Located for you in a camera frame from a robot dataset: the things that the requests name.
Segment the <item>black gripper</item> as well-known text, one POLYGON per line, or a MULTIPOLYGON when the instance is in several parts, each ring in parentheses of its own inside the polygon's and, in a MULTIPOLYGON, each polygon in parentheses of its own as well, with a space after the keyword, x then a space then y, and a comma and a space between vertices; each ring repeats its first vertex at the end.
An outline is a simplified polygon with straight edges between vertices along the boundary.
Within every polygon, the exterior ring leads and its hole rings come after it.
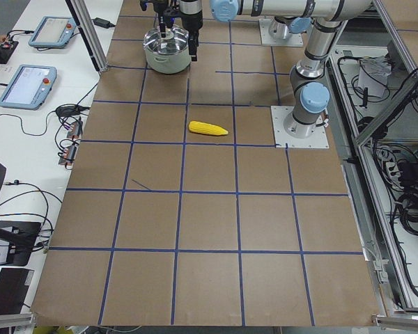
MULTIPOLYGON (((139 1, 142 11, 151 3, 154 11, 161 17, 159 28, 162 38, 166 37, 167 25, 175 18, 181 19, 183 26, 202 26, 202 1, 139 1)), ((191 61, 197 61, 199 32, 189 32, 189 55, 191 61)))

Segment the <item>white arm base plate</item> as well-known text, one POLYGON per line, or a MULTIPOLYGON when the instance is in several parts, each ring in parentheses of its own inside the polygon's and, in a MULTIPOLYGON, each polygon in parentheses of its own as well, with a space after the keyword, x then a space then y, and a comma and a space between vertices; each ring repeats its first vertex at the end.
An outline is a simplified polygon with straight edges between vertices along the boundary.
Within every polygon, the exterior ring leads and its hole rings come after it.
POLYGON ((296 17, 259 19, 261 44, 265 46, 302 47, 302 33, 306 31, 310 21, 296 17))
POLYGON ((270 110, 276 148, 330 148, 321 115, 314 124, 303 125, 294 119, 293 106, 271 106, 270 110))

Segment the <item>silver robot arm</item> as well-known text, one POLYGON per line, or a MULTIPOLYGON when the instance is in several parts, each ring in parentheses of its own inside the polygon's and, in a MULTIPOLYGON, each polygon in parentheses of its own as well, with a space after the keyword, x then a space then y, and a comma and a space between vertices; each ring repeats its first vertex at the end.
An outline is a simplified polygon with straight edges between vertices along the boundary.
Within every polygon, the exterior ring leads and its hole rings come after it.
POLYGON ((342 26, 342 21, 316 18, 304 55, 291 69, 295 106, 284 120, 284 129, 294 138, 310 137, 318 117, 329 104, 330 92, 320 79, 325 74, 325 62, 340 36, 342 26))
MULTIPOLYGON (((203 27, 203 5, 201 1, 151 1, 160 20, 160 31, 171 28, 175 18, 180 18, 183 28, 188 31, 187 45, 192 61, 197 60, 199 30, 203 27)), ((320 0, 320 1, 211 1, 212 17, 219 22, 230 22, 237 16, 258 17, 272 15, 284 18, 315 18, 315 30, 309 46, 320 50, 321 42, 333 45, 334 34, 344 21, 348 21, 369 6, 370 1, 320 0)))

